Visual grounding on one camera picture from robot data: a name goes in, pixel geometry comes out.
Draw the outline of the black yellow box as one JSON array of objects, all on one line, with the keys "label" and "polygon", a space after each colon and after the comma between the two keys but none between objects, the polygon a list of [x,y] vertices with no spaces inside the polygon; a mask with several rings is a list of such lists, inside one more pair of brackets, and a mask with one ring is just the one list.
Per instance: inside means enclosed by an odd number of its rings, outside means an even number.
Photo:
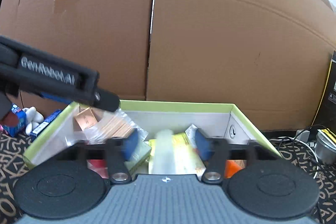
[{"label": "black yellow box", "polygon": [[326,85],[313,124],[321,124],[335,133],[336,114],[336,58],[331,58]]}]

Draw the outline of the large brown cardboard box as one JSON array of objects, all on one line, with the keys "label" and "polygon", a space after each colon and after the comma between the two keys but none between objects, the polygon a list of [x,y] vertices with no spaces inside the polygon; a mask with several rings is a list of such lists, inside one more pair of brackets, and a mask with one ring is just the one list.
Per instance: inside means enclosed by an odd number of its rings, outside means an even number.
[{"label": "large brown cardboard box", "polygon": [[310,125],[335,50],[329,0],[2,0],[1,34],[100,72],[123,99],[234,103]]}]

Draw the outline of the clear bag of copper items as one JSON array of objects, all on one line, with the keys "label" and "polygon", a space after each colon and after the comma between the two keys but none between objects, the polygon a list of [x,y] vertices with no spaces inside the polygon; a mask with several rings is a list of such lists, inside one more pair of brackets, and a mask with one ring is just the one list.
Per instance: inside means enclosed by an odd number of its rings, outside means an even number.
[{"label": "clear bag of copper items", "polygon": [[80,107],[74,115],[74,131],[68,141],[85,141],[88,144],[102,144],[108,139],[126,139],[138,132],[138,139],[145,140],[148,132],[136,124],[121,109],[108,112],[93,107]]}]

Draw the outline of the blue medicine bottle box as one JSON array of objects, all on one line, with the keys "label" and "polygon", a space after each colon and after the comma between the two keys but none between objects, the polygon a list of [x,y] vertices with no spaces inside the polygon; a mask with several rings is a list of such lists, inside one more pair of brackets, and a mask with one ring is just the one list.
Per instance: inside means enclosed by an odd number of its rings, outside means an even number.
[{"label": "blue medicine bottle box", "polygon": [[1,133],[16,137],[26,127],[26,113],[16,104],[12,104],[9,121],[1,123]]}]

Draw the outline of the orange white medicine box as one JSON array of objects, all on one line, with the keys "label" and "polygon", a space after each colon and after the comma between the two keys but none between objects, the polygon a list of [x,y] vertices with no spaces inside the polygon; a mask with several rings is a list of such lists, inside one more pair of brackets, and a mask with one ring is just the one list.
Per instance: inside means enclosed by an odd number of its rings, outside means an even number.
[{"label": "orange white medicine box", "polygon": [[224,176],[225,178],[231,178],[235,173],[245,168],[243,160],[227,160]]}]

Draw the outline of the dark blue slim box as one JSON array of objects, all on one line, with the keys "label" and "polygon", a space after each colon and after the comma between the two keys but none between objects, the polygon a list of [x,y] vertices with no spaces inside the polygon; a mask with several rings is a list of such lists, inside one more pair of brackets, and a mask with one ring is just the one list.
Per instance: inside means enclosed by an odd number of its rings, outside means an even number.
[{"label": "dark blue slim box", "polygon": [[33,129],[30,133],[31,141],[34,141],[48,126],[51,124],[58,115],[62,112],[62,110],[55,110],[51,115],[49,115],[38,127]]}]

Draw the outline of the metal tin can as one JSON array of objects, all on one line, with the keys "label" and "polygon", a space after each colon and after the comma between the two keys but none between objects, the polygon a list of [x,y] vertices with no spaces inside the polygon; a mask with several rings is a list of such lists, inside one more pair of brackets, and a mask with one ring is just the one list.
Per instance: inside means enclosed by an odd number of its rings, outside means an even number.
[{"label": "metal tin can", "polygon": [[327,165],[335,164],[335,134],[327,129],[317,131],[315,153],[320,161]]}]

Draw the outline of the white glove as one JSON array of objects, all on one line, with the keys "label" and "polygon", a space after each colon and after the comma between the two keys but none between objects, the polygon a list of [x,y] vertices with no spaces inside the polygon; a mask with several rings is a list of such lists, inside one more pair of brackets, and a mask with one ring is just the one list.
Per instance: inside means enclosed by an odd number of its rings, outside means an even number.
[{"label": "white glove", "polygon": [[26,114],[26,129],[25,133],[27,136],[30,135],[43,121],[44,116],[36,110],[34,106],[27,108],[25,107],[23,111]]}]

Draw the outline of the light green open box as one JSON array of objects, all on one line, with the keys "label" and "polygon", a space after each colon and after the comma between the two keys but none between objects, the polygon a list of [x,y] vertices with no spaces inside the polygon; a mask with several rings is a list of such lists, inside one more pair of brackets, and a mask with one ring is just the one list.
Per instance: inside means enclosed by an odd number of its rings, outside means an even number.
[{"label": "light green open box", "polygon": [[[226,138],[243,144],[255,140],[276,152],[276,148],[257,127],[232,103],[190,103],[157,101],[121,101],[121,110],[153,139],[161,130],[182,133],[190,125],[201,129],[209,138]],[[51,158],[79,139],[74,116],[86,106],[72,102],[30,144],[23,154],[29,169]]]}]

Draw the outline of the yellow green box inside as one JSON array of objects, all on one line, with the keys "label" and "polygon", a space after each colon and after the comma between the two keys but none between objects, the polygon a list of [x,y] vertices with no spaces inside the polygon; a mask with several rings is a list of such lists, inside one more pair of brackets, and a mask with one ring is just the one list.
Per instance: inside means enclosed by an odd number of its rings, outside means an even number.
[{"label": "yellow green box inside", "polygon": [[169,157],[175,164],[174,174],[196,174],[201,178],[206,167],[190,144],[185,132],[172,136],[173,155]]}]

